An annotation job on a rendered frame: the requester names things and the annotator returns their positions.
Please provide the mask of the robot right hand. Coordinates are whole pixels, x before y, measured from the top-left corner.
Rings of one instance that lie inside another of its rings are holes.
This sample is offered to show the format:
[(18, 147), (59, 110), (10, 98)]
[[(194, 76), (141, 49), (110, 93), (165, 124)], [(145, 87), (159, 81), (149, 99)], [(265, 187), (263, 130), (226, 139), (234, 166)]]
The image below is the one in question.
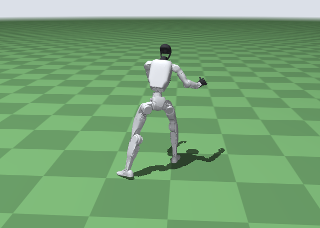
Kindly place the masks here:
[[(204, 78), (201, 79), (201, 77), (199, 77), (199, 79), (200, 79), (200, 80), (199, 80), (198, 82), (200, 82), (202, 85), (207, 85), (207, 83), (206, 83), (206, 81), (204, 80)], [(197, 83), (198, 83), (198, 82), (197, 82)], [(201, 86), (202, 86), (202, 85), (201, 85)], [(200, 87), (201, 87), (201, 86), (200, 86)]]

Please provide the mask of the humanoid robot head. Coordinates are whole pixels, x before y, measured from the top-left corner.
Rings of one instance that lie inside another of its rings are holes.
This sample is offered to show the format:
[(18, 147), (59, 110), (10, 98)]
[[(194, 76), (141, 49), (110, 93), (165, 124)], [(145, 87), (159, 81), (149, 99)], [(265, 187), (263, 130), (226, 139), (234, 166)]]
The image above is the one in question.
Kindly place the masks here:
[[(171, 56), (172, 50), (171, 47), (168, 44), (163, 44), (160, 46), (160, 59), (158, 60), (168, 60)], [(162, 56), (162, 54), (169, 54), (168, 58), (165, 56)]]

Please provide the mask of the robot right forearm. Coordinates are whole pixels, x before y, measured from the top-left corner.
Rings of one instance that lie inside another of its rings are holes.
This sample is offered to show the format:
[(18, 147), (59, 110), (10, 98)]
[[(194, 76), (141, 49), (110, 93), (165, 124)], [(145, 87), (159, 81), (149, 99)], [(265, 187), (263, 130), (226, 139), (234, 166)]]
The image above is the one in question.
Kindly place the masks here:
[(200, 82), (198, 82), (198, 83), (195, 83), (195, 82), (193, 82), (193, 81), (191, 81), (191, 80), (188, 80), (188, 83), (191, 85), (190, 86), (190, 88), (194, 88), (194, 89), (198, 89), (202, 84), (200, 83)]

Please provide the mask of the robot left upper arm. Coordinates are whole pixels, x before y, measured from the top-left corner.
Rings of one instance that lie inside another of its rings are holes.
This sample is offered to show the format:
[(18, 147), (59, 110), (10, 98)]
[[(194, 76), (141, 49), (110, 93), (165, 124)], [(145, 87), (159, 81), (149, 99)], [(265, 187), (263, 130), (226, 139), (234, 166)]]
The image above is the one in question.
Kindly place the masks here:
[(152, 62), (152, 61), (147, 61), (147, 62), (145, 63), (145, 65), (144, 65), (148, 82), (149, 82), (149, 73), (150, 73), (151, 62)]

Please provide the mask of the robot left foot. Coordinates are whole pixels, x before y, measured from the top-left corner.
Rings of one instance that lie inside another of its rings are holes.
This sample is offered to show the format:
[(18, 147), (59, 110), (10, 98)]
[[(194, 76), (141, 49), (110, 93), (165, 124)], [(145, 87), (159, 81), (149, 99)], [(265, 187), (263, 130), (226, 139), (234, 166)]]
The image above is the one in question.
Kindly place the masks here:
[(127, 177), (133, 177), (134, 176), (134, 173), (133, 173), (132, 170), (128, 170), (128, 171), (122, 170), (122, 171), (118, 171), (116, 174), (117, 175), (121, 175), (121, 176), (127, 176)]

